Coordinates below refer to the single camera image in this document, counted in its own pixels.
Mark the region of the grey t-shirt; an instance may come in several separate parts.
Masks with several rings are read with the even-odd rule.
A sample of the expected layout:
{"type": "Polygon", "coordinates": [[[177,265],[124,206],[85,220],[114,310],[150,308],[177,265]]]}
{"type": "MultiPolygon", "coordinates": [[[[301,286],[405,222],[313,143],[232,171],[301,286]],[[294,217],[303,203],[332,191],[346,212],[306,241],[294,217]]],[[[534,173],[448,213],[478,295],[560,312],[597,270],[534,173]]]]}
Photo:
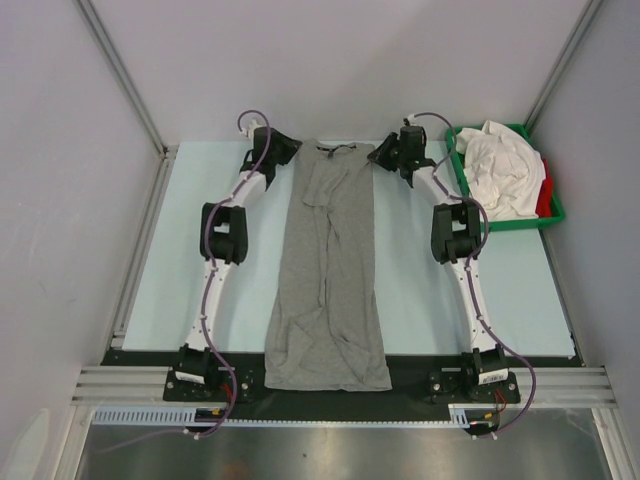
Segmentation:
{"type": "Polygon", "coordinates": [[[295,158],[265,343],[268,388],[392,387],[375,293],[373,150],[310,140],[295,158]]]}

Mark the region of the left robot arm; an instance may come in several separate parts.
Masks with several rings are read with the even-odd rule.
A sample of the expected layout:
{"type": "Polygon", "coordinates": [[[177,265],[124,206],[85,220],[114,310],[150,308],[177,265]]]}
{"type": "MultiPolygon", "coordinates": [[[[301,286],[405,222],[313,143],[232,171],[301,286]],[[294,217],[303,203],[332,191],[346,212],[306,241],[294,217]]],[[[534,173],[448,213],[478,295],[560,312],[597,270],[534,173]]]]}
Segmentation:
{"type": "Polygon", "coordinates": [[[222,296],[232,273],[249,250],[248,207],[262,197],[302,142],[276,129],[257,128],[249,135],[252,148],[244,156],[239,177],[221,201],[201,211],[200,254],[204,259],[202,297],[196,318],[172,367],[174,384],[185,384],[197,398],[214,397],[221,374],[228,371],[214,344],[214,330],[222,296]]]}

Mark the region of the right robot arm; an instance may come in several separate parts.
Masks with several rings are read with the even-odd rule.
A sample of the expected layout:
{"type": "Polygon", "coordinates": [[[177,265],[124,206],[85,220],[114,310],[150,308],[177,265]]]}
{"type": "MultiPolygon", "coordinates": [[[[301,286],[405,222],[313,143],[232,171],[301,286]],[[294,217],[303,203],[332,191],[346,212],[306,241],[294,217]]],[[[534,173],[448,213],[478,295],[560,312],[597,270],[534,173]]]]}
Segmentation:
{"type": "Polygon", "coordinates": [[[461,354],[459,388],[473,401],[498,398],[509,387],[509,367],[504,346],[494,338],[479,278],[478,257],[483,248],[481,211],[468,198],[456,194],[438,176],[438,165],[426,157],[427,137],[416,126],[389,134],[368,159],[395,172],[430,197],[432,212],[430,248],[434,260],[445,267],[468,328],[469,348],[461,354]]]}

